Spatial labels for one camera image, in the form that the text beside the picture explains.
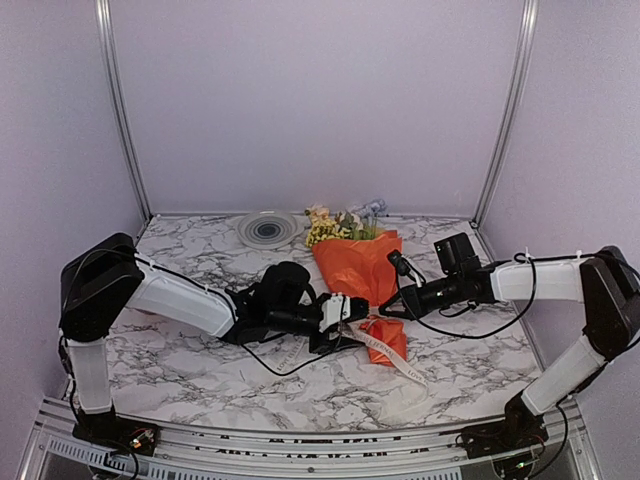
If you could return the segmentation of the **yellow daisy fake bunch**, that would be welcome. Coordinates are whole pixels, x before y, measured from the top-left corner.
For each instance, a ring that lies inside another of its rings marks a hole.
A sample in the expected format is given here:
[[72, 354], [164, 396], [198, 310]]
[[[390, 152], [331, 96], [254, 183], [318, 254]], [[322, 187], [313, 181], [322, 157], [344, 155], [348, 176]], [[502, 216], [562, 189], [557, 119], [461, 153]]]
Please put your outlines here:
[[323, 216], [309, 216], [310, 229], [307, 233], [305, 245], [308, 248], [331, 239], [345, 239], [346, 234], [334, 218]]

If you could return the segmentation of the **blue fake flower stem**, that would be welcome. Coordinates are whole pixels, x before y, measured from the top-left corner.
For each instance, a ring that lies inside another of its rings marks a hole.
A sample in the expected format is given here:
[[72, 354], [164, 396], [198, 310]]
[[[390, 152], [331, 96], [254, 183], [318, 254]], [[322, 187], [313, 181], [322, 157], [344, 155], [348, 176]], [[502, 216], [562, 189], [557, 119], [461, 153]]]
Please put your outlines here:
[[377, 198], [362, 205], [353, 206], [349, 209], [349, 212], [354, 217], [358, 217], [362, 222], [369, 222], [380, 217], [385, 217], [387, 210], [387, 203], [383, 199]]

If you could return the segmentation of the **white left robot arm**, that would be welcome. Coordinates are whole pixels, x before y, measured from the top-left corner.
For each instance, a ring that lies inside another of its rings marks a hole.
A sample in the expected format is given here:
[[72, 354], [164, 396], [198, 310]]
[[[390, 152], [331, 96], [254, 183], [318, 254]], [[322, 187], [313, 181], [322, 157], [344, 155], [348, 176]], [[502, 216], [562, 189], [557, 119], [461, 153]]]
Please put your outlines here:
[[308, 271], [294, 262], [271, 266], [240, 290], [220, 290], [172, 271], [137, 252], [116, 233], [68, 263], [61, 272], [59, 329], [86, 426], [106, 445], [125, 438], [126, 423], [112, 412], [106, 338], [124, 310], [160, 316], [224, 342], [243, 346], [279, 334], [306, 336], [326, 354], [350, 313], [343, 295], [316, 295]]

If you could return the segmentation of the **cream ribbon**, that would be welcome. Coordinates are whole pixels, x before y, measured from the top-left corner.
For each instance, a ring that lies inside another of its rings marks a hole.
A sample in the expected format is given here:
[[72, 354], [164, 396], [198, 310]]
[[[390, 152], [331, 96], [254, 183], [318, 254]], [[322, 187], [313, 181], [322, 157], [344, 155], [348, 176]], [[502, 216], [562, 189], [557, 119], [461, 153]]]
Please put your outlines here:
[[399, 417], [400, 414], [413, 415], [421, 404], [429, 398], [429, 385], [424, 376], [407, 361], [407, 337], [404, 324], [400, 320], [369, 315], [364, 320], [341, 322], [336, 334], [330, 340], [338, 340], [342, 345], [346, 339], [355, 340], [356, 345], [364, 345], [373, 364], [394, 367], [405, 378], [421, 386], [421, 394], [413, 400], [404, 398], [397, 403], [398, 411], [387, 410], [382, 417]]

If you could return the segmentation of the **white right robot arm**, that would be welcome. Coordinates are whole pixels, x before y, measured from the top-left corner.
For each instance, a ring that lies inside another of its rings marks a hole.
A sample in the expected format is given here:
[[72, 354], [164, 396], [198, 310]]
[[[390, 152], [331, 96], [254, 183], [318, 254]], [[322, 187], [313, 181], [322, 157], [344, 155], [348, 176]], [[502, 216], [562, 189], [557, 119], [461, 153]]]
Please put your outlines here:
[[606, 246], [595, 253], [511, 260], [484, 265], [467, 234], [434, 245], [443, 277], [428, 281], [399, 251], [388, 260], [395, 277], [409, 279], [378, 308], [383, 316], [422, 322], [434, 311], [456, 304], [472, 310], [481, 304], [567, 301], [584, 307], [579, 338], [543, 374], [505, 406], [495, 438], [515, 448], [529, 437], [534, 422], [564, 398], [586, 387], [609, 363], [639, 342], [639, 273], [621, 250]]

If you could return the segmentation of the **brown orange wrapping paper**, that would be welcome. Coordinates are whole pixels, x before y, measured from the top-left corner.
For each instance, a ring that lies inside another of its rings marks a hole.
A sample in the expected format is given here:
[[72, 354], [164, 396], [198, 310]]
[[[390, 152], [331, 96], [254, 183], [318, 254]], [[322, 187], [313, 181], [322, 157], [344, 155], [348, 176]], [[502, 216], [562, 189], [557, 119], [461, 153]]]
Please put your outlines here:
[[[384, 231], [373, 240], [327, 239], [311, 247], [329, 291], [363, 298], [371, 307], [379, 307], [397, 293], [396, 271], [387, 258], [395, 250], [402, 253], [402, 238], [395, 230]], [[407, 360], [407, 337], [399, 320], [376, 320], [360, 330]], [[393, 366], [375, 349], [368, 347], [368, 355], [373, 364]]]

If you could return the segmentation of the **green leafy fake stem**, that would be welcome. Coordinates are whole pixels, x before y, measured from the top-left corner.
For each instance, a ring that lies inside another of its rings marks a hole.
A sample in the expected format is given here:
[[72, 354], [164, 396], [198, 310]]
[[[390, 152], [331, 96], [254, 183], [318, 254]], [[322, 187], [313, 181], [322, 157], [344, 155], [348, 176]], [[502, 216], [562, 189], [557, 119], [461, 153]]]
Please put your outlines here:
[[374, 240], [384, 229], [378, 225], [378, 217], [373, 213], [358, 215], [352, 212], [339, 212], [335, 216], [338, 235], [343, 239], [364, 241]]

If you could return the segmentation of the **pink rose fake stem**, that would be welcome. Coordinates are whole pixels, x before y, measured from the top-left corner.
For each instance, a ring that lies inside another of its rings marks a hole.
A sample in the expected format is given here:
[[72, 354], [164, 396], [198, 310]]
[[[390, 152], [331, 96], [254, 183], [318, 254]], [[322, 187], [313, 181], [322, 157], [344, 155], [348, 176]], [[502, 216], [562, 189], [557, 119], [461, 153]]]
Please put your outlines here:
[[330, 216], [330, 209], [321, 204], [314, 204], [305, 209], [305, 215], [309, 217], [328, 218]]

